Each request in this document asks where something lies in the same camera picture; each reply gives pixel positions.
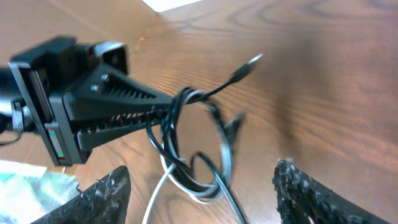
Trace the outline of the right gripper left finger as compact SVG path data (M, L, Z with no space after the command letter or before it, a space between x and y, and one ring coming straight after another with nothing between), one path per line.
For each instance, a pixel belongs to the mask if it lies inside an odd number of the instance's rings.
M124 223L131 194L128 168L119 166L66 204L37 219L39 224Z

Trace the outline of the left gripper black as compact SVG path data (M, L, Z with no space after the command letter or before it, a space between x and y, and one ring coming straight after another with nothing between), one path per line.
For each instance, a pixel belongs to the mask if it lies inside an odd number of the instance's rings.
M35 129L56 166L84 164L93 148L147 126L146 121L94 126L80 129L75 139L70 120L146 113L168 108L172 101L171 96L141 85L108 65L100 65L78 79L88 46L76 42L73 36L56 36L14 54L9 61Z

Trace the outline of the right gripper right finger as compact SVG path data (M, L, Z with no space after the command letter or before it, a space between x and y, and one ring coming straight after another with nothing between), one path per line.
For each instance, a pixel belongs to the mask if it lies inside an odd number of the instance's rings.
M272 183L277 192L277 211L282 223L386 222L325 187L290 160L278 160Z

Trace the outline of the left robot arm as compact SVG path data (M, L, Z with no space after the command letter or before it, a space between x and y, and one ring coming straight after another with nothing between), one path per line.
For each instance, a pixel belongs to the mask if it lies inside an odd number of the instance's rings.
M60 35L1 68L1 131L38 134L56 166L84 164L107 142L160 124L172 99L128 77L122 42Z

